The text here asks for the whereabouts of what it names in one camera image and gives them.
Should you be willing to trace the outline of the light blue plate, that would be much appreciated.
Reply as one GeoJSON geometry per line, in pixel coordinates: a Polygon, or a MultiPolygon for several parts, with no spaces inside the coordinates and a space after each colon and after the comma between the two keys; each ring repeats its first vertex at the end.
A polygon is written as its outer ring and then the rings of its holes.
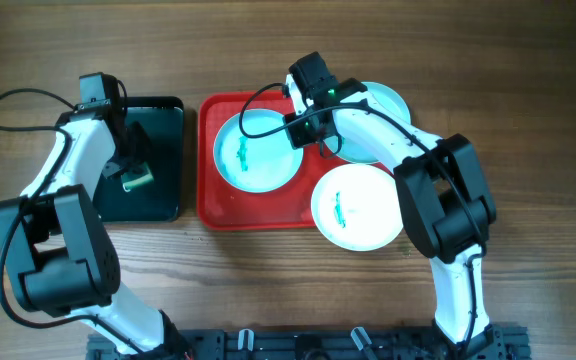
{"type": "Polygon", "coordinates": [[[217,133],[213,158],[221,177],[249,193],[265,193],[286,185],[301,167],[303,149],[293,149],[285,131],[248,138],[239,128],[239,115],[228,119],[217,133]]]}
{"type": "MultiPolygon", "coordinates": [[[[363,84],[380,105],[406,123],[412,123],[411,113],[406,102],[395,90],[377,82],[363,81],[363,84]]],[[[346,162],[359,164],[375,164],[378,162],[367,150],[346,138],[342,138],[341,145],[339,145],[338,138],[331,136],[324,140],[324,144],[331,153],[346,162]]]]}

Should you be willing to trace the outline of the green yellow sponge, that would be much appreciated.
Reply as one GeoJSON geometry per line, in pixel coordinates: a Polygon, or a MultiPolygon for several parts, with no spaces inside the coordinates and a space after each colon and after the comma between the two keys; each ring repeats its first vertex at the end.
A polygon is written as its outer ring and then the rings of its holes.
{"type": "Polygon", "coordinates": [[[154,181],[154,177],[147,162],[132,167],[120,177],[122,188],[125,192],[147,185],[154,181]]]}

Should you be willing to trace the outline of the white plate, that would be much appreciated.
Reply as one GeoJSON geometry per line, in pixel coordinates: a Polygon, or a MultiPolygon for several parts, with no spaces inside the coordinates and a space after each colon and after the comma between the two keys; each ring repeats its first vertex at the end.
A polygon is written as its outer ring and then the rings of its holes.
{"type": "Polygon", "coordinates": [[[327,172],[311,196],[317,229],[333,244],[366,252],[391,243],[403,230],[394,178],[364,164],[346,164],[327,172]]]}

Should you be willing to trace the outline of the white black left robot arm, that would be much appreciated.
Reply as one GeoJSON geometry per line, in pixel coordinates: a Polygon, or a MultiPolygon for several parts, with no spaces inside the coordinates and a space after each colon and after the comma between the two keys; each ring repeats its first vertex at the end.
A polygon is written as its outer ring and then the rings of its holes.
{"type": "Polygon", "coordinates": [[[149,138],[128,122],[140,108],[183,111],[174,96],[130,97],[102,72],[80,77],[81,101],[47,131],[54,146],[35,179],[0,201],[0,306],[15,323],[49,329],[82,322],[132,359],[189,359],[170,318],[121,281],[120,263],[94,195],[101,178],[130,192],[152,180],[149,138]]]}

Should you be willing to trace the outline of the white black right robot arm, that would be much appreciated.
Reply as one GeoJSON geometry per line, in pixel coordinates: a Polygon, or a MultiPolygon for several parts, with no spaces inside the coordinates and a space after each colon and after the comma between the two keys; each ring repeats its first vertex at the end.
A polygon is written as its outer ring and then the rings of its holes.
{"type": "Polygon", "coordinates": [[[434,323],[465,350],[489,324],[481,263],[496,207],[473,145],[422,131],[378,101],[362,82],[338,81],[319,53],[289,67],[284,94],[294,110],[287,126],[304,147],[329,136],[370,152],[393,175],[403,227],[429,258],[437,298],[434,323]]]}

